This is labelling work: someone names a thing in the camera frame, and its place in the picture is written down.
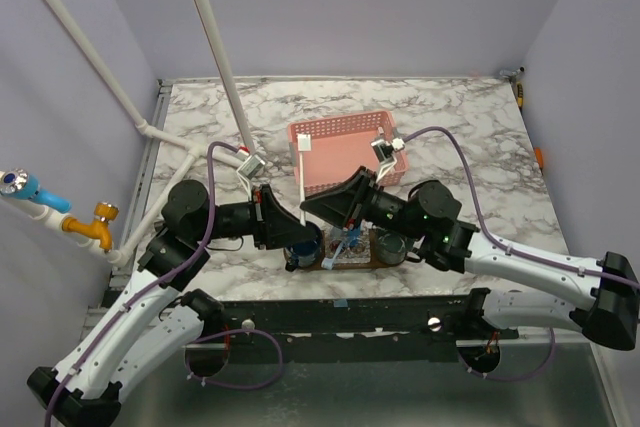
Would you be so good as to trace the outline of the light blue toothbrush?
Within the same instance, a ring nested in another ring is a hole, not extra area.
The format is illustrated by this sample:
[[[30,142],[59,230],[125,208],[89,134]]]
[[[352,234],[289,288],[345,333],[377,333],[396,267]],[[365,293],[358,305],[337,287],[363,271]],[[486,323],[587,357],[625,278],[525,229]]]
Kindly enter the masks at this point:
[[[325,257],[322,261],[321,267],[325,270],[332,270],[334,268],[335,262],[344,250],[347,245],[347,241],[343,239],[339,244],[336,245],[336,249],[331,257]]]

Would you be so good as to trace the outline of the blue pipe valve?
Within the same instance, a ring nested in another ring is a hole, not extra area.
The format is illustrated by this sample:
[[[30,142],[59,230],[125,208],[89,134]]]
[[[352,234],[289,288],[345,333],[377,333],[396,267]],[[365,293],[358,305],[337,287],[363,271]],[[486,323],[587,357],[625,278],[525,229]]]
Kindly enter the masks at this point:
[[[62,214],[72,209],[70,201],[42,187],[35,175],[22,168],[16,168],[1,175],[1,195],[44,205]]]

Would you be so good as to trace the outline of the pink perforated plastic basket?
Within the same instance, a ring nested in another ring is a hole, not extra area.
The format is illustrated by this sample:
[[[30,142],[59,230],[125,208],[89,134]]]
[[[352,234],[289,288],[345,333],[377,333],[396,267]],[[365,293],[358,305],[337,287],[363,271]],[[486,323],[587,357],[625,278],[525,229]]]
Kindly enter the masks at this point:
[[[310,134],[312,139],[312,150],[305,154],[304,161],[305,194],[308,197],[345,181],[361,166],[377,170],[378,160],[370,143],[379,137],[378,127],[384,128],[386,140],[399,136],[393,116],[386,110],[289,124],[287,133],[298,190],[298,134]]]

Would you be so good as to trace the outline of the blue toothpaste tube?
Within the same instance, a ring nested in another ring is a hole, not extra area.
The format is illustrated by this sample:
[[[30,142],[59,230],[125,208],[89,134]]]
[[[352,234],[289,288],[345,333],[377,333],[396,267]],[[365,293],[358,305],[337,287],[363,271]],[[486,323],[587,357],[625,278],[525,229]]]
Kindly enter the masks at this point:
[[[349,230],[346,234],[346,245],[349,248],[355,248],[359,243],[360,235],[361,235],[360,228]]]

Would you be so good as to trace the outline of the dark green mug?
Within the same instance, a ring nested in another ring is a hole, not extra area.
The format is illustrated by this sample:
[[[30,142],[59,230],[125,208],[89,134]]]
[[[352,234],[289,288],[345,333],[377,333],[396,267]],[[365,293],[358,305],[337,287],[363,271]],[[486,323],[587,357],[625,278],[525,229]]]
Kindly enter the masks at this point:
[[[376,229],[374,233],[373,252],[377,260],[389,267],[403,262],[421,263],[416,255],[411,256],[416,240],[395,232]]]

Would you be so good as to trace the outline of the oval wooden tray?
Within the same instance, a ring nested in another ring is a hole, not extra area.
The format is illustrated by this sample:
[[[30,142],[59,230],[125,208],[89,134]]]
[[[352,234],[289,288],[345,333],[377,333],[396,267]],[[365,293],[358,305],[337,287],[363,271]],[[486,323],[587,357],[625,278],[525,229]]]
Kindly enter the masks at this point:
[[[350,270],[381,268],[383,264],[373,252],[374,231],[362,227],[358,237],[344,240],[340,234],[331,229],[323,230],[322,241],[317,241],[314,248],[307,245],[303,251],[307,255],[297,254],[292,247],[283,249],[285,269],[295,270]]]

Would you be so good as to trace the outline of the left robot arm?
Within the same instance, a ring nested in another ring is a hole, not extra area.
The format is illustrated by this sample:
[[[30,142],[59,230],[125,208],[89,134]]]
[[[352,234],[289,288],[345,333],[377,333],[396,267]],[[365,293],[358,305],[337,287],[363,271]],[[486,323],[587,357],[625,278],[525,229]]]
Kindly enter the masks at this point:
[[[55,366],[29,376],[47,422],[112,425],[131,392],[173,353],[220,334],[222,304],[186,289],[208,261],[211,240],[251,236],[257,248],[278,250],[318,237],[267,184],[245,202],[216,205],[201,182],[183,180],[170,190],[162,217],[128,284],[93,330]]]

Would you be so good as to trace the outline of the black front mounting rail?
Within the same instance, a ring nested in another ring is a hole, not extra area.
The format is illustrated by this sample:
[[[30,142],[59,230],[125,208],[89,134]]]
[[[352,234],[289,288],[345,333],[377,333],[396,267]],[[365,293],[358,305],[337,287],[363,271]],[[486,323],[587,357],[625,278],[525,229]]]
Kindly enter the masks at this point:
[[[495,331],[482,317],[489,292],[215,302],[204,332],[222,333],[236,364],[455,362],[457,342],[479,345]]]

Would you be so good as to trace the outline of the white PVC pipe frame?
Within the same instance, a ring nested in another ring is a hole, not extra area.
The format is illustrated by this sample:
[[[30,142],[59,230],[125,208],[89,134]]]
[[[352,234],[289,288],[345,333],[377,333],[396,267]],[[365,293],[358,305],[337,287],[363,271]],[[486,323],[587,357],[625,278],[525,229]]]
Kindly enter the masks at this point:
[[[222,152],[213,152],[209,154],[205,145],[167,133],[149,124],[140,111],[135,107],[133,101],[127,95],[115,75],[109,69],[62,0],[43,1],[55,17],[57,17],[58,21],[75,42],[76,46],[89,61],[94,71],[101,77],[108,89],[120,103],[121,107],[128,114],[136,130],[143,137],[151,141],[164,142],[186,152],[185,159],[170,178],[159,198],[151,205],[151,207],[148,208],[139,224],[134,228],[134,230],[129,234],[127,240],[124,241],[119,248],[113,247],[109,251],[104,251],[104,249],[99,246],[99,242],[95,239],[83,239],[82,236],[77,233],[72,233],[70,235],[70,237],[77,242],[79,247],[87,249],[92,254],[107,261],[112,266],[121,269],[133,259],[136,248],[141,242],[141,239],[154,223],[161,208],[166,204],[169,190],[186,176],[198,159],[211,157],[227,166],[234,167],[238,172],[242,172],[250,165],[250,163],[257,161],[259,156],[251,154],[242,148],[233,150],[229,154]]]

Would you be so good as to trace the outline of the orange faucet tap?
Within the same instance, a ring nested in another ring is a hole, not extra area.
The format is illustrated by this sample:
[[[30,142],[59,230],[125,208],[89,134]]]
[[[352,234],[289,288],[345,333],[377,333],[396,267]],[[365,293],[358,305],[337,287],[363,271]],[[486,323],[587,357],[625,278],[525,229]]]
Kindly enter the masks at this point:
[[[99,242],[99,248],[109,252],[113,248],[113,237],[109,224],[119,214],[119,208],[108,202],[98,202],[94,208],[94,217],[90,223],[82,223],[77,218],[69,216],[62,222],[64,232],[75,233]]]

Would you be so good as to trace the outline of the dark blue mug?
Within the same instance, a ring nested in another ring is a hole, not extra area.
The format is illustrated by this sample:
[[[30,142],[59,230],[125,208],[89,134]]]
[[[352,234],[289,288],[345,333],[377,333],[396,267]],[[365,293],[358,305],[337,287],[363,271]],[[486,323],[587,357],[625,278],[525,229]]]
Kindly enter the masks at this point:
[[[294,272],[315,266],[322,256],[323,248],[317,242],[301,242],[284,248],[285,270]]]

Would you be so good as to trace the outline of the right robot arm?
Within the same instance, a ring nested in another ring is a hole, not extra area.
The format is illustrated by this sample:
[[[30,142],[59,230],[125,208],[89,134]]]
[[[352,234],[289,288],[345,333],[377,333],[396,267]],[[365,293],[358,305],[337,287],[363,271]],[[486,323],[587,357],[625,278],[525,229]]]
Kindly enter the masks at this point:
[[[415,261],[437,270],[523,286],[516,293],[491,292],[483,304],[464,309],[460,326],[471,338],[483,338],[494,328],[532,326],[576,331],[619,351],[636,346],[639,282],[621,254],[564,256],[498,238],[459,220],[461,204],[440,181],[424,181],[401,199],[385,192],[364,167],[343,183],[308,196],[301,208],[334,227],[366,221],[416,241]]]

